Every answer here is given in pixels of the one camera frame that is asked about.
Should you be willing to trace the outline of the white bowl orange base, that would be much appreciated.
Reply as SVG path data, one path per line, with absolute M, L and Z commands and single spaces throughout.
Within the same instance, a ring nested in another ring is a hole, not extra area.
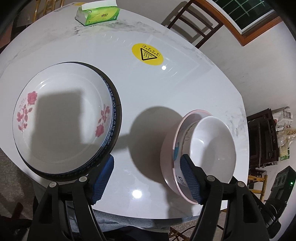
M 194 123 L 186 132 L 182 154 L 188 154 L 195 166 L 223 183 L 232 179 L 236 150 L 227 125 L 214 116 Z

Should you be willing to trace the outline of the pink bowl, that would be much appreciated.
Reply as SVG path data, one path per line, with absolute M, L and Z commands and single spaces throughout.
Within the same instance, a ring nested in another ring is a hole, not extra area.
M 173 192 L 191 204 L 198 204 L 198 202 L 192 198 L 191 192 L 186 186 L 185 178 L 176 174 L 176 161 L 182 156 L 182 145 L 187 130 L 194 123 L 210 115 L 209 112 L 200 109 L 187 113 L 167 132 L 161 148 L 160 166 L 166 184 Z

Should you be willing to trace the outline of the black box green light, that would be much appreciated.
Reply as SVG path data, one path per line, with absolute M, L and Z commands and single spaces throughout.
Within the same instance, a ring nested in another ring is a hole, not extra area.
M 291 166 L 280 171 L 274 180 L 269 199 L 287 202 L 295 185 L 296 172 Z

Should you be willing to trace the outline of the small yellow wooden stool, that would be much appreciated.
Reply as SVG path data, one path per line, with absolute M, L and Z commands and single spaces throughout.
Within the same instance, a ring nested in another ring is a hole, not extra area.
M 248 175 L 247 186 L 261 201 L 264 201 L 267 179 L 265 170 L 252 169 Z

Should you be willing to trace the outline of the dark wooden shelf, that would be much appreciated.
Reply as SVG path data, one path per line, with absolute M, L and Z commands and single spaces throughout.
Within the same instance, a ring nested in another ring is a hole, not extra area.
M 270 108 L 247 117 L 249 167 L 264 168 L 279 159 L 278 137 Z

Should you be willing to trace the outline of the bags on shelf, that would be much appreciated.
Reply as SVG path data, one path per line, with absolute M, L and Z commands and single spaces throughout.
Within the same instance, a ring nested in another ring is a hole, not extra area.
M 294 118 L 289 106 L 272 111 L 275 121 L 277 144 L 279 149 L 279 161 L 290 158 L 290 146 L 295 140 L 295 128 L 292 127 Z

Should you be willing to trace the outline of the yellow round warning sticker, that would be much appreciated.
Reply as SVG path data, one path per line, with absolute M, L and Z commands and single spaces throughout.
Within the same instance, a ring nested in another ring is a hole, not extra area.
M 161 65 L 164 61 L 163 55 L 155 47 L 145 44 L 137 43 L 132 47 L 134 56 L 145 64 L 157 66 Z

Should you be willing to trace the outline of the wooden framed window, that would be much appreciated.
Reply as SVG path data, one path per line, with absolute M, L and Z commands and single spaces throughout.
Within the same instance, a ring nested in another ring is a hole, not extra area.
M 267 1 L 197 1 L 232 33 L 241 46 L 276 26 L 282 19 Z

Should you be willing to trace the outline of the green tissue box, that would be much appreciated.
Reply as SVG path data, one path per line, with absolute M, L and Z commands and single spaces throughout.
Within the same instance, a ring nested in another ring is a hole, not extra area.
M 115 21 L 118 18 L 120 8 L 114 0 L 93 1 L 82 4 L 76 13 L 75 20 L 84 26 L 97 23 Z

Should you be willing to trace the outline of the dark wooden chair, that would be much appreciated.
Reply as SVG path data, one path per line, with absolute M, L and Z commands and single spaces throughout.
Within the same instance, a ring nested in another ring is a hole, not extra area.
M 162 25 L 199 49 L 222 28 L 223 23 L 200 1 L 182 1 Z

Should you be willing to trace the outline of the light wooden chair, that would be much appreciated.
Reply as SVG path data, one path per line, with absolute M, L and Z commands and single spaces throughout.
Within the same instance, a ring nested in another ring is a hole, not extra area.
M 57 8 L 61 8 L 64 5 L 64 0 L 46 0 L 41 6 L 41 0 L 36 1 L 35 10 L 33 14 L 33 21 L 45 16 L 46 14 L 54 11 Z

